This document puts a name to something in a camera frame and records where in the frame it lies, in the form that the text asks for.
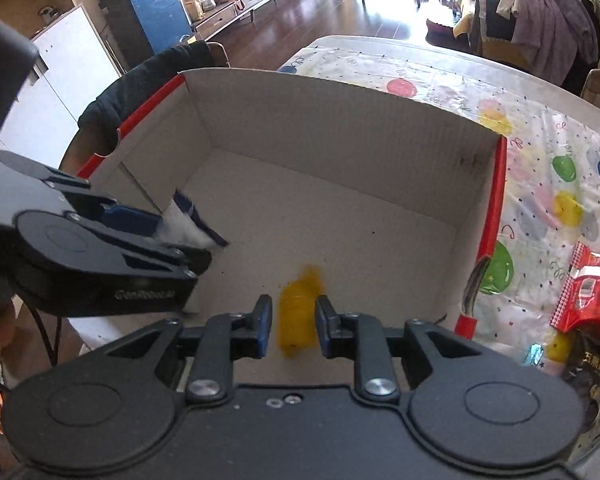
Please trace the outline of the white blue snack packet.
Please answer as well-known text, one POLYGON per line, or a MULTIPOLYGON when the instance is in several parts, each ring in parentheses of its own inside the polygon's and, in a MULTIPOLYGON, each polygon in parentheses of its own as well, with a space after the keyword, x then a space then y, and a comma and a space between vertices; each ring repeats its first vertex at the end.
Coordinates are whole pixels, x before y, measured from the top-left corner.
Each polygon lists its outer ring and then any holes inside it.
POLYGON ((166 244, 197 249, 228 245, 228 241, 208 226, 193 201, 180 190, 174 192, 152 237, 166 244))

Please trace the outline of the yellow snack packet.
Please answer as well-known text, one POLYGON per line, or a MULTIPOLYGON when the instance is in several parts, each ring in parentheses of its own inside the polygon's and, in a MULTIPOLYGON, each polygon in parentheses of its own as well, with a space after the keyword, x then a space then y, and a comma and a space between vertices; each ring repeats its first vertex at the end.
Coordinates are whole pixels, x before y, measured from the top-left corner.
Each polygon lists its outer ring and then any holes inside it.
POLYGON ((315 301, 325 286, 318 266, 305 266, 298 278, 280 292, 277 304, 277 345, 283 356, 294 358, 317 345, 315 301))

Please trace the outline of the red snack bag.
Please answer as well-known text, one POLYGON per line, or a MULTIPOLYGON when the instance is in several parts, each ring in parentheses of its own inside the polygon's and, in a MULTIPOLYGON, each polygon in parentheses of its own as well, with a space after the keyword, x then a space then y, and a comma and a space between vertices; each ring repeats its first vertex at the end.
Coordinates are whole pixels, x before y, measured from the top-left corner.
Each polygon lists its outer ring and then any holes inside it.
POLYGON ((583 327, 600 330, 600 252, 587 244, 574 245, 550 325, 562 333, 583 327))

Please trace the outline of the black jacket on chair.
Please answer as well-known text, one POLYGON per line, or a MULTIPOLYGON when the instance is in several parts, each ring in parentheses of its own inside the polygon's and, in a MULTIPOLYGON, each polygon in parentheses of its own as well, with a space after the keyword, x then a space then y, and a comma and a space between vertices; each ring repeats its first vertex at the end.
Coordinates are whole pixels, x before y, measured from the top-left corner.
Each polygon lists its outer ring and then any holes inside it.
POLYGON ((204 41, 167 48, 110 84, 87 105, 78 127, 98 133, 112 151, 121 125, 165 84, 186 70, 213 66, 212 51, 204 41))

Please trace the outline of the white refrigerator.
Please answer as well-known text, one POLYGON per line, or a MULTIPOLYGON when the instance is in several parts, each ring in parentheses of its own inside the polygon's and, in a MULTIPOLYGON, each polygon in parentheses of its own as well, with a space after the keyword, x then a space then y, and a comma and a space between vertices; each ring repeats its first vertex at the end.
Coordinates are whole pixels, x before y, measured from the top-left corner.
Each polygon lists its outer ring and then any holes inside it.
POLYGON ((0 150, 57 168, 87 105, 120 76, 77 6, 33 38, 38 58, 0 132, 0 150))

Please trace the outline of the red white cardboard box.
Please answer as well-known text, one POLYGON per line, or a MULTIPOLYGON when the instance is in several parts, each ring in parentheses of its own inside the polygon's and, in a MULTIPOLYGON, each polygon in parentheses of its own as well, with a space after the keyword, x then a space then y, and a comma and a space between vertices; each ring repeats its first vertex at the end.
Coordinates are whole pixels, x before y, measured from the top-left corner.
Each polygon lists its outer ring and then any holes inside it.
POLYGON ((197 323, 317 266, 340 312, 450 329, 498 234, 505 156, 498 133, 404 96, 206 68, 148 102, 90 180, 151 212, 181 191, 227 240, 190 298, 197 323))

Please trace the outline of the blue cabinet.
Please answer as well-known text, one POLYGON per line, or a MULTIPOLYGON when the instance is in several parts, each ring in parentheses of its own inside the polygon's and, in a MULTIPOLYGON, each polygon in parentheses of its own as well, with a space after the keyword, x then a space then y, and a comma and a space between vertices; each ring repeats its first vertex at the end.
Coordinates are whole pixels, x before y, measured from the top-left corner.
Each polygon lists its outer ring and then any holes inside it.
POLYGON ((181 0, 105 0, 107 24, 131 68, 193 36, 181 0))

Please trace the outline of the balloon birthday tablecloth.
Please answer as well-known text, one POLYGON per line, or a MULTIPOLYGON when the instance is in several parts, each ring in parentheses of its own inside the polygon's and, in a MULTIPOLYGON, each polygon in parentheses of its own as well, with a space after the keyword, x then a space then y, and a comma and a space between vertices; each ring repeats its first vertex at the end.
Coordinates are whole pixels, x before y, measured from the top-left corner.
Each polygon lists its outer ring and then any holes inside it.
POLYGON ((576 340, 550 317, 574 245, 600 250, 600 110, 520 70, 398 40, 327 36, 282 69, 406 96, 505 139, 503 210, 472 311, 476 337, 519 363, 565 374, 576 340))

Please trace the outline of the purple blanket on sofa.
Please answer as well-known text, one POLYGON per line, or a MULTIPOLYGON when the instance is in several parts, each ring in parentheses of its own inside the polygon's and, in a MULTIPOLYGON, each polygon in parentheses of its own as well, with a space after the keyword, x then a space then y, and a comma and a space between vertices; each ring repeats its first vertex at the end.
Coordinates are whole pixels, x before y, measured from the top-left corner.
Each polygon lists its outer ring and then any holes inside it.
POLYGON ((510 42, 534 76, 560 86, 577 58, 598 61, 598 33, 580 0, 501 0, 498 15, 515 20, 510 42))

